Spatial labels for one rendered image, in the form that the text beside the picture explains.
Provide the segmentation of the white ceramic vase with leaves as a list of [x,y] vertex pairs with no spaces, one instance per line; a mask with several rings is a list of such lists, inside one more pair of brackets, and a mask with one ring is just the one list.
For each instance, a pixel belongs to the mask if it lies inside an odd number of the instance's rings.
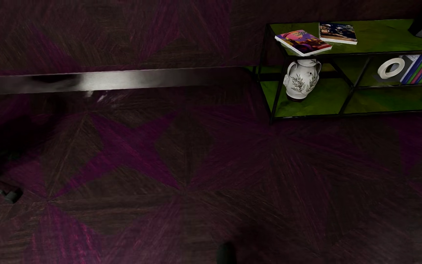
[[287,98],[297,102],[303,101],[319,81],[321,66],[316,59],[291,62],[283,80]]

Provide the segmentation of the pink and purple book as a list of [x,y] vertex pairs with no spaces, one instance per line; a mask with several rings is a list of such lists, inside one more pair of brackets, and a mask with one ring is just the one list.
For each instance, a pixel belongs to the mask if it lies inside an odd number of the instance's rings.
[[332,49],[330,44],[304,30],[279,34],[274,39],[299,56],[315,55]]

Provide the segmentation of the dark blue book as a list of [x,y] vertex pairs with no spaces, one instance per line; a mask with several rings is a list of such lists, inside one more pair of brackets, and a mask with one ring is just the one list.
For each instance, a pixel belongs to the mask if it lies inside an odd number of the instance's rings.
[[351,45],[357,45],[358,43],[352,25],[336,22],[320,22],[319,39],[325,42]]

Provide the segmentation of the green shelf with black frame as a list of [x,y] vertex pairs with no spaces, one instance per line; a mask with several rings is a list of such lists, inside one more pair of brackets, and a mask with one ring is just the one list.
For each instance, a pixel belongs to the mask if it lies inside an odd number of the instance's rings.
[[289,100],[284,74],[298,57],[274,39],[297,29],[319,33],[319,23],[269,23],[254,78],[264,97],[270,123],[318,117],[370,116],[422,112],[422,83],[403,85],[396,76],[381,81],[377,69],[387,60],[422,55],[422,38],[408,32],[413,19],[340,21],[354,27],[357,45],[332,43],[313,58],[322,63],[320,80],[301,102]]

